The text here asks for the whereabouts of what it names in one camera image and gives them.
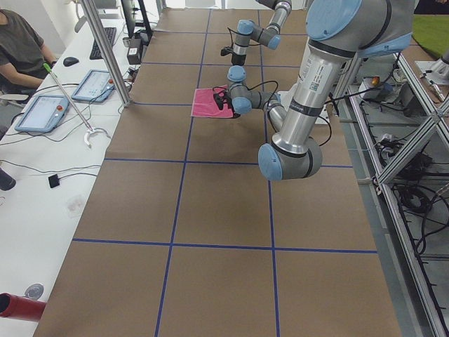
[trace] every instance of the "red object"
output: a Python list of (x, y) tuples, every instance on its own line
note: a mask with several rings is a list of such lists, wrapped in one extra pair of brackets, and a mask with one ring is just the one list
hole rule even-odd
[(46, 304), (26, 297), (2, 293), (0, 294), (0, 317), (38, 322)]

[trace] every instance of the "green handle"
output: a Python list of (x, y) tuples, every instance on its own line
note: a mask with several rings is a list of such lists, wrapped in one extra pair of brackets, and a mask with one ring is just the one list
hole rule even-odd
[(46, 70), (48, 73), (51, 73), (51, 68), (50, 68), (50, 66), (48, 65), (48, 63), (44, 63), (44, 64), (43, 64), (43, 67), (45, 68), (45, 70)]

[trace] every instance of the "reacher grabber tool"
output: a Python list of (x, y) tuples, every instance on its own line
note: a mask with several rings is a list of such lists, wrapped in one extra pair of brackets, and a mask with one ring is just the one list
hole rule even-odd
[(87, 146), (91, 147), (92, 145), (89, 143), (89, 137), (91, 135), (93, 135), (94, 133), (99, 133), (99, 132), (104, 132), (106, 133), (106, 136), (108, 138), (111, 138), (111, 136), (108, 134), (108, 132), (106, 130), (104, 130), (103, 128), (93, 128), (88, 120), (83, 116), (83, 114), (81, 113), (81, 111), (79, 111), (79, 108), (76, 106), (75, 102), (72, 100), (72, 97), (70, 97), (70, 95), (66, 92), (66, 90), (64, 89), (64, 87), (62, 86), (62, 84), (59, 82), (58, 78), (56, 77), (56, 75), (53, 73), (52, 69), (50, 68), (50, 66), (47, 63), (43, 64), (43, 67), (46, 69), (46, 71), (50, 74), (50, 76), (53, 78), (53, 81), (55, 81), (55, 83), (59, 86), (59, 89), (61, 89), (62, 93), (64, 93), (64, 96), (69, 100), (70, 104), (72, 105), (72, 107), (75, 109), (76, 113), (78, 114), (79, 118), (81, 118), (81, 120), (83, 121), (84, 125), (86, 125), (87, 127), (87, 131), (86, 134), (84, 135), (84, 142), (85, 144), (87, 144)]

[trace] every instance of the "person's arm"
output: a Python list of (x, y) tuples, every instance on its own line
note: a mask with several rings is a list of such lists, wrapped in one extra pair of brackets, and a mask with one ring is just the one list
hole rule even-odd
[(38, 88), (43, 81), (37, 77), (19, 73), (10, 63), (0, 65), (0, 74), (2, 74), (12, 84), (26, 86), (27, 88)]
[(51, 52), (49, 47), (47, 47), (47, 45), (42, 44), (41, 53), (43, 58), (45, 59), (45, 61), (47, 61), (49, 65), (52, 65), (53, 62), (56, 62), (56, 57), (53, 55), (53, 53)]

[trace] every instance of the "pink towel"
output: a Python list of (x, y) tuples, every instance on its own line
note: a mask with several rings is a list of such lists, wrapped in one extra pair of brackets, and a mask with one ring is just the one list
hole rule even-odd
[[(220, 88), (215, 89), (215, 93), (219, 93), (220, 90)], [(191, 115), (193, 117), (232, 118), (234, 114), (227, 105), (224, 105), (223, 110), (218, 109), (213, 94), (214, 90), (211, 88), (196, 89)]]

